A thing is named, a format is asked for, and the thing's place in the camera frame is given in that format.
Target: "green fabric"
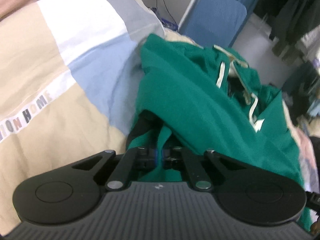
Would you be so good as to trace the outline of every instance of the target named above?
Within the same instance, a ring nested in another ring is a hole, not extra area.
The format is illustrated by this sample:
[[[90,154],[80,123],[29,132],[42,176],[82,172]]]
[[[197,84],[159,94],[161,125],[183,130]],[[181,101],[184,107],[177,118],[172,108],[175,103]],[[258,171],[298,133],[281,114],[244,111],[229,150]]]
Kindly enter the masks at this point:
[[[235,51],[228,51],[243,60]],[[159,152],[173,133],[196,154],[202,155],[206,149],[213,148],[242,162],[289,177],[303,186],[299,149],[286,125],[281,92],[261,85],[255,70],[233,61],[247,92],[259,98],[254,115],[258,120],[265,120],[258,132],[248,119],[254,99],[247,105],[244,90],[231,98],[227,95],[230,59],[226,54],[215,48],[167,42],[151,34],[141,48],[141,60],[145,77],[139,87],[136,115],[149,110],[164,121],[158,137]],[[226,69],[218,88],[216,82],[222,62]],[[158,166],[143,180],[180,179],[170,172]],[[311,219],[307,211],[300,222],[309,230]]]

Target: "bedding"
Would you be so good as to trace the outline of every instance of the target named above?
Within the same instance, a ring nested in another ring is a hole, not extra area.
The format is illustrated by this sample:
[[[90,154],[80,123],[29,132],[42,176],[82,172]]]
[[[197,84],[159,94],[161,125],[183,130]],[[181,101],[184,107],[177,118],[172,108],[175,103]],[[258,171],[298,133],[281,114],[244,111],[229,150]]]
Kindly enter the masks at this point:
[[[140,0],[0,0],[0,234],[23,180],[106,149],[124,152],[139,49],[164,37]]]

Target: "gray floor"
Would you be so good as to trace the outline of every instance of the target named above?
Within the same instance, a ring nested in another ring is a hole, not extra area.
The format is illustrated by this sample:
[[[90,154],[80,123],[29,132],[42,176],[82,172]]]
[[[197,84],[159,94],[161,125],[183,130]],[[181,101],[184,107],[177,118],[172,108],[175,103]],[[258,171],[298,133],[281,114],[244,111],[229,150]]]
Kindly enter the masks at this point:
[[[270,32],[270,27],[253,14],[237,37],[233,49],[258,71],[263,84],[271,82],[281,88],[296,66],[287,66],[273,54],[271,49],[275,41],[268,38]]]

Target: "blue fabric patch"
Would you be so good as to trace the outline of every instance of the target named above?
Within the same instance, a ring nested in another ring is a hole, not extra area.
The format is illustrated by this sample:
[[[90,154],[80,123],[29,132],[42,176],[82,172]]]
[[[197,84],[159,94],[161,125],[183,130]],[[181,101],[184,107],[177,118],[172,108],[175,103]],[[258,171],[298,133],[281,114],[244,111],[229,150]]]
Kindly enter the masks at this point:
[[[125,136],[133,123],[144,75],[136,48],[126,33],[92,48],[68,66],[90,102]]]

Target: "wire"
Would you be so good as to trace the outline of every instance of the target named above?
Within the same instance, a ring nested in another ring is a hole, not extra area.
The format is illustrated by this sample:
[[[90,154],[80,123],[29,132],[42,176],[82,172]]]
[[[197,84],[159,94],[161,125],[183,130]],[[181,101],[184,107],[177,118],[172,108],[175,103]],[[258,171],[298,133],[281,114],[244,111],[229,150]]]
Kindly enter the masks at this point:
[[[174,23],[177,25],[177,22],[175,21],[175,19],[173,18],[173,16],[171,15],[171,13],[169,12],[167,5],[165,4],[165,1],[163,0],[164,6],[167,9],[168,14],[171,16],[172,20],[174,21]],[[158,9],[158,0],[156,0],[156,8]]]

